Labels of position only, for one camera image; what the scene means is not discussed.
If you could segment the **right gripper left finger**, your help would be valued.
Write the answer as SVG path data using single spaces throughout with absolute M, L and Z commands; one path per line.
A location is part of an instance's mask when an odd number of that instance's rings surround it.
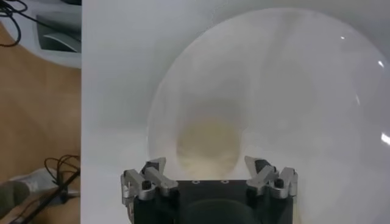
M 140 172 L 125 170 L 121 174 L 122 204 L 129 208 L 136 197 L 148 201 L 155 198 L 157 191 L 164 197 L 170 197 L 179 189 L 179 183 L 166 177 L 163 172 L 166 158 L 160 157 L 147 161 Z

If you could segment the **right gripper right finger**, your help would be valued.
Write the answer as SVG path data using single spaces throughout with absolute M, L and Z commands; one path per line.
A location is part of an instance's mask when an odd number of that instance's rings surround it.
M 277 200 L 291 199 L 297 203 L 298 173 L 291 167 L 281 172 L 263 158 L 245 156 L 244 162 L 250 174 L 246 181 L 246 196 L 249 203 L 268 195 Z

